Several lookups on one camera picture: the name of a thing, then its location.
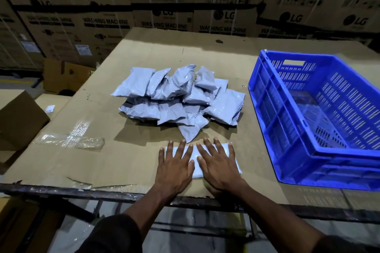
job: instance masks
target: black sleeve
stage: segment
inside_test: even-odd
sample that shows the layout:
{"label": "black sleeve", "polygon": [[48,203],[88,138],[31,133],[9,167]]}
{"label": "black sleeve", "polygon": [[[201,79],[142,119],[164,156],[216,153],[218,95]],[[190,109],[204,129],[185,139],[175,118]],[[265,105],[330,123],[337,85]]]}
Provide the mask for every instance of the black sleeve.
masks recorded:
{"label": "black sleeve", "polygon": [[126,214],[101,220],[76,253],[142,253],[143,242],[135,221]]}
{"label": "black sleeve", "polygon": [[338,236],[325,236],[318,241],[312,253],[366,253],[360,246]]}

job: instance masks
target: crate rim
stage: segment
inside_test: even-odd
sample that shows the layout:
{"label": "crate rim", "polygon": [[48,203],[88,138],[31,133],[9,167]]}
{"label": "crate rim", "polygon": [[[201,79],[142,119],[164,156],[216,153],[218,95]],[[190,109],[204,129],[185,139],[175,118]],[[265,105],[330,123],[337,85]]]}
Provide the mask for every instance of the crate rim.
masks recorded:
{"label": "crate rim", "polygon": [[373,86],[360,73],[358,73],[357,71],[355,71],[353,68],[351,68],[348,64],[344,63],[342,60],[340,60],[339,58],[337,58],[335,55],[331,55],[331,54],[308,54],[308,53],[298,53],[298,52],[285,52],[285,51],[275,51],[275,50],[267,50],[267,49],[260,50],[260,53],[263,55],[265,61],[269,65],[270,69],[273,71],[274,76],[277,78],[280,86],[282,87],[282,90],[284,91],[284,93],[288,97],[289,102],[291,103],[294,111],[296,112],[297,117],[301,121],[301,126],[305,130],[305,132],[306,132],[309,140],[311,141],[311,143],[312,143],[312,145],[314,147],[314,150],[315,150],[314,154],[315,153],[317,153],[317,154],[318,153],[322,153],[322,154],[339,154],[339,155],[345,155],[345,156],[348,156],[348,157],[352,156],[352,157],[354,157],[356,159],[358,158],[358,155],[359,156],[363,156],[363,157],[375,157],[375,158],[376,157],[380,157],[380,150],[348,148],[350,150],[350,153],[348,153],[347,149],[343,149],[343,148],[342,149],[341,148],[328,148],[328,147],[322,147],[322,146],[320,146],[318,144],[318,142],[316,141],[316,139],[314,137],[314,134],[311,131],[310,127],[307,125],[307,122],[306,122],[304,116],[302,115],[301,111],[299,110],[297,104],[293,100],[292,95],[290,94],[289,90],[285,86],[285,84],[282,81],[281,77],[278,75],[276,68],[274,68],[271,60],[266,55],[267,53],[271,53],[271,52],[273,52],[273,53],[284,53],[284,54],[299,54],[299,55],[307,55],[307,56],[314,55],[314,56],[323,56],[323,57],[333,57],[340,64],[348,67],[348,69],[352,73],[355,73],[363,82],[366,83],[366,85],[371,86],[380,95],[380,90],[377,87]]}

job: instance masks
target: cardboard tabletop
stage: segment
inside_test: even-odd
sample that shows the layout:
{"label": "cardboard tabletop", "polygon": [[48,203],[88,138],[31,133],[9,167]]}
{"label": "cardboard tabletop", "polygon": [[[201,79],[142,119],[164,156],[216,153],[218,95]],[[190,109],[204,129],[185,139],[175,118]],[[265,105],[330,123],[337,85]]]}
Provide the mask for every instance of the cardboard tabletop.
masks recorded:
{"label": "cardboard tabletop", "polygon": [[[4,175],[4,183],[71,187],[73,180],[92,188],[128,185],[125,192],[145,193],[155,180],[158,151],[183,139],[171,126],[132,120],[118,108],[124,98],[110,94],[129,75],[131,67],[175,69],[187,64],[205,66],[228,87],[246,94],[238,126],[210,122],[193,143],[217,136],[234,144],[243,178],[258,192],[280,204],[380,211],[380,193],[358,192],[279,183],[268,156],[248,81],[262,49],[335,54],[380,88],[378,54],[359,42],[259,39],[133,28],[83,87],[40,134],[102,137],[101,151],[32,143]],[[185,196],[211,196],[202,179],[194,179]]]}

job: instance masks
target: person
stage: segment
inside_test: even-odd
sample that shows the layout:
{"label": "person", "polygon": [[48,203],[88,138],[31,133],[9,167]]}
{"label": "person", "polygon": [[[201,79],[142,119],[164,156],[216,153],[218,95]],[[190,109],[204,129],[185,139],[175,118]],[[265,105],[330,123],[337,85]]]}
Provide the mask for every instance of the person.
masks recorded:
{"label": "person", "polygon": [[[106,217],[94,227],[77,253],[137,253],[163,207],[183,192],[192,181],[195,169],[190,161],[193,145],[183,156],[186,141],[182,140],[173,156],[173,141],[159,151],[159,165],[155,183],[140,200],[122,214]],[[292,212],[252,189],[239,174],[235,151],[228,144],[230,156],[217,138],[216,149],[204,139],[208,152],[197,143],[201,156],[197,157],[204,179],[216,190],[240,199],[245,211],[260,227],[274,248],[282,252],[364,252],[351,242],[336,236],[326,236]]]}

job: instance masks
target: crate handle hole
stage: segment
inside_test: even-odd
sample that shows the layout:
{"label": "crate handle hole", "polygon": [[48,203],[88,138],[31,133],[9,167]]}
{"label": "crate handle hole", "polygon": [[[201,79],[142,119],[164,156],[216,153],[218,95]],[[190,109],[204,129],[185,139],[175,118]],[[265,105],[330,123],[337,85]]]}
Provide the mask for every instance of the crate handle hole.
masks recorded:
{"label": "crate handle hole", "polygon": [[285,59],[282,65],[304,66],[306,61]]}

